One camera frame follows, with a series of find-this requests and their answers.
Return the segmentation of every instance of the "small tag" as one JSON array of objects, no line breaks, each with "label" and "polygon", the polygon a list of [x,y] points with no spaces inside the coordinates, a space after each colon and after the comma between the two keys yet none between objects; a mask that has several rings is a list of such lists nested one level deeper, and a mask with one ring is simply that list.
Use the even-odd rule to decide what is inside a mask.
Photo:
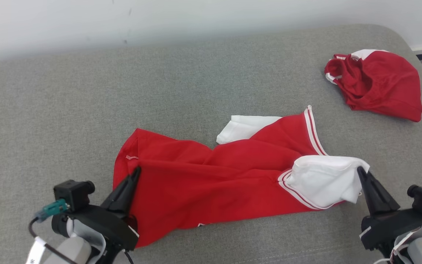
[{"label": "small tag", "polygon": [[39,264],[42,260],[43,252],[45,251],[46,242],[43,241],[40,237],[35,237],[34,244],[30,249],[29,256],[27,257],[27,262],[25,264]]}]

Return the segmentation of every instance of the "white sleeve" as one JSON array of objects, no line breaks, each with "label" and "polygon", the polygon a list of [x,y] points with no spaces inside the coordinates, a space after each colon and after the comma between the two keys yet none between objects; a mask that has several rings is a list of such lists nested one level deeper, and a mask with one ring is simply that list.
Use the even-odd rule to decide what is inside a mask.
[{"label": "white sleeve", "polygon": [[251,115],[233,115],[226,127],[216,138],[218,144],[249,139],[263,127],[273,124],[281,117],[256,117]]},{"label": "white sleeve", "polygon": [[354,157],[302,156],[290,173],[280,177],[280,185],[313,209],[327,209],[343,200],[356,204],[362,189],[359,166],[366,172],[370,169],[367,162]]}]

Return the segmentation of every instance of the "gray fabric surface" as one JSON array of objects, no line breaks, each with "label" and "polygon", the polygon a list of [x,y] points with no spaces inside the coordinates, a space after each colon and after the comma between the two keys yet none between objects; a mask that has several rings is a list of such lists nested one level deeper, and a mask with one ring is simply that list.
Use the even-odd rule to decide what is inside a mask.
[{"label": "gray fabric surface", "polygon": [[[351,111],[323,75],[335,53],[389,50],[422,66],[404,40],[376,25],[345,25],[176,45],[0,62],[0,264],[23,263],[33,213],[66,179],[110,192],[123,142],[136,127],[214,146],[231,114],[284,116],[313,106],[328,154],[360,157],[402,207],[422,185],[419,123]],[[363,197],[323,212],[174,231],[137,249],[137,264],[369,264]],[[49,221],[36,232],[62,241]],[[125,264],[124,256],[115,263]]]}]

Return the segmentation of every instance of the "black electrical cord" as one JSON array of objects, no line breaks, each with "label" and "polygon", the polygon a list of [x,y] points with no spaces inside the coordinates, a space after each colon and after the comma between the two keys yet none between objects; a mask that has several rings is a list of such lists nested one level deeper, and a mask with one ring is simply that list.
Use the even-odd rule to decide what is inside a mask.
[{"label": "black electrical cord", "polygon": [[131,264],[134,264],[134,263],[133,263],[133,260],[131,259],[130,255],[128,254],[128,251],[126,251],[126,250],[125,250],[125,255],[126,255],[126,257],[128,258],[128,261],[129,261]]},{"label": "black electrical cord", "polygon": [[[30,221],[29,223],[29,232],[30,234],[35,238],[37,237],[37,234],[35,234],[34,230],[32,229],[32,226],[35,222],[37,222],[38,217],[35,217],[34,219],[32,219],[32,221]],[[55,248],[53,248],[52,246],[50,246],[48,243],[45,244],[45,247],[52,251],[53,254],[57,255],[58,257],[60,257],[61,259],[63,259],[64,261],[66,261],[69,264],[77,264],[76,262],[72,261],[71,259],[69,259],[68,257],[66,257],[65,255],[61,254],[60,251],[57,251]]]}]

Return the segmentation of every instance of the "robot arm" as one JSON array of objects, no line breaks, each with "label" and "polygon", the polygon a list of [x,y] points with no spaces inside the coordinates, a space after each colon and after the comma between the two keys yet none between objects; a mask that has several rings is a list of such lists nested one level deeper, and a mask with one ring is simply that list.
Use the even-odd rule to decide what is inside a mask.
[{"label": "robot arm", "polygon": [[[140,173],[141,168],[137,167],[100,206],[89,204],[88,195],[95,190],[90,181],[69,180],[55,186],[55,206],[47,206],[38,212],[29,226],[36,238],[32,248],[37,239],[40,242],[32,231],[32,224],[42,222],[50,215],[53,215],[53,231],[68,239],[57,249],[42,243],[54,253],[44,264],[111,264],[120,251],[133,263],[128,252],[134,250],[139,234],[136,222],[128,220],[128,216]],[[40,259],[31,259],[31,254],[32,250],[27,263],[38,264]]]},{"label": "robot arm", "polygon": [[[400,206],[395,199],[370,172],[366,173],[359,167],[358,174],[370,213],[362,219],[362,244],[365,249],[379,250],[393,264],[405,263],[399,254],[393,254],[394,248],[397,250],[395,241],[403,234],[422,227],[422,187],[409,187],[407,194],[414,198],[412,208],[399,210]],[[410,246],[404,252],[406,255],[412,252],[407,258],[415,264],[422,264],[422,242],[414,240]]]}]

